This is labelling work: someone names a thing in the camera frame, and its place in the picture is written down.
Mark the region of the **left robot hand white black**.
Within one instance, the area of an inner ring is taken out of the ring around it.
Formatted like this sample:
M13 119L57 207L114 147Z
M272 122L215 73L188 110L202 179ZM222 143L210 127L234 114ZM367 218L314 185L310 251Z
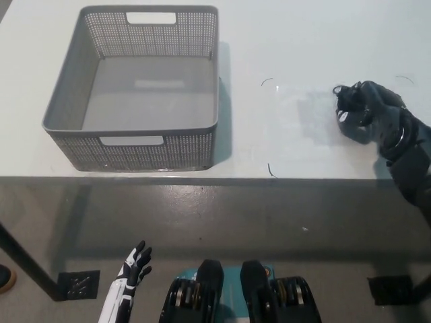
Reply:
M110 285L99 323L129 322L136 289L152 270L151 254L152 248L146 247L144 240L132 249Z

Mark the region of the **right robot hand black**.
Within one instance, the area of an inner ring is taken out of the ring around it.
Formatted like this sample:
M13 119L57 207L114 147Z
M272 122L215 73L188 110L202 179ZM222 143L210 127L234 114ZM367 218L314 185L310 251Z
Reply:
M383 158L395 161L418 135L413 115L401 96L374 81L333 88L341 132L351 139L376 141Z

